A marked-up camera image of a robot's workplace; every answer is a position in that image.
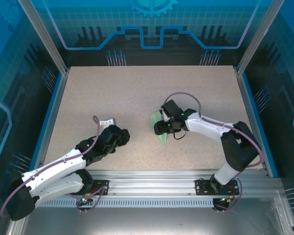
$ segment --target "table surface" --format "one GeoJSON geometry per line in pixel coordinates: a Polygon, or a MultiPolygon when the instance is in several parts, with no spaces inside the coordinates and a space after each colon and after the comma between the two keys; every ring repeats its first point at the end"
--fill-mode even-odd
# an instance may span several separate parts
{"type": "MultiPolygon", "coordinates": [[[[225,161],[222,145],[199,133],[164,146],[150,128],[150,114],[174,92],[188,92],[202,114],[216,120],[246,122],[248,116],[232,66],[71,67],[45,164],[94,136],[100,120],[115,117],[131,138],[126,146],[87,169],[217,169],[225,161]]],[[[183,109],[197,110],[185,95],[172,97],[183,109]]]]}

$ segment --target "metal plate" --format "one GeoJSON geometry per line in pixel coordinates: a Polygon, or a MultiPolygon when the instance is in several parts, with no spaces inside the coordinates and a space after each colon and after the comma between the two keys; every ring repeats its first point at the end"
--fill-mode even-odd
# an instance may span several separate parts
{"type": "Polygon", "coordinates": [[[195,180],[195,190],[197,196],[203,195],[218,195],[218,196],[231,196],[234,194],[233,190],[229,188],[229,186],[233,186],[235,188],[235,195],[239,195],[238,184],[236,180],[231,180],[228,182],[226,187],[221,189],[218,193],[212,189],[210,185],[210,180],[198,179],[195,180]]]}
{"type": "MultiPolygon", "coordinates": [[[[97,199],[83,208],[92,207],[97,199]]],[[[99,208],[212,208],[212,198],[101,198],[99,208]]],[[[75,208],[76,199],[58,198],[39,207],[75,208]]]]}

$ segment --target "green plastic piece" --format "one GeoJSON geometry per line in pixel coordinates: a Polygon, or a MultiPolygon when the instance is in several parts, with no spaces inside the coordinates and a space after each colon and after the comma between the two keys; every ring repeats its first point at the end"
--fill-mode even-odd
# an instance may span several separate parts
{"type": "MultiPolygon", "coordinates": [[[[150,116],[150,125],[151,125],[151,130],[153,133],[155,132],[154,130],[154,125],[158,122],[163,120],[163,117],[160,113],[160,111],[157,111],[150,116]]],[[[166,139],[167,139],[167,133],[164,133],[163,135],[157,136],[157,138],[161,141],[163,145],[166,145],[166,139]]]]}

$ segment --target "glass panel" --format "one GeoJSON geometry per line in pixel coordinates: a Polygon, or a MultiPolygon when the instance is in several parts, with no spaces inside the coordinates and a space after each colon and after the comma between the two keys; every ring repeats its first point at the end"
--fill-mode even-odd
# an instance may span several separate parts
{"type": "Polygon", "coordinates": [[[277,172],[294,193],[294,0],[285,0],[245,73],[277,172]]]}
{"type": "Polygon", "coordinates": [[[8,174],[28,170],[58,75],[18,2],[0,1],[0,191],[8,174]]]}
{"type": "Polygon", "coordinates": [[[271,0],[33,2],[68,66],[122,66],[237,65],[271,0]]]}

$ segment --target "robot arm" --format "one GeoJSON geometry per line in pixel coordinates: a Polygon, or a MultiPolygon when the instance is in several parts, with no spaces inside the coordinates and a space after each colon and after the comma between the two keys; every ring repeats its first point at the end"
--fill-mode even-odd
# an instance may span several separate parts
{"type": "Polygon", "coordinates": [[[258,155],[256,148],[246,138],[231,129],[240,130],[256,143],[248,126],[241,121],[237,124],[224,123],[200,116],[192,109],[183,111],[173,100],[166,102],[160,112],[164,120],[154,125],[156,135],[176,133],[183,129],[201,133],[222,144],[226,162],[210,179],[211,187],[216,192],[258,155]]]}
{"type": "Polygon", "coordinates": [[[1,195],[3,201],[25,183],[6,204],[12,220],[24,218],[39,204],[53,198],[68,193],[84,195],[91,192],[93,178],[84,168],[102,160],[109,153],[114,153],[117,147],[126,145],[130,139],[128,130],[121,130],[114,125],[113,118],[100,124],[104,126],[104,130],[93,148],[84,155],[81,154],[93,144],[93,138],[81,141],[66,155],[45,166],[22,175],[10,175],[6,182],[7,187],[1,195]]]}

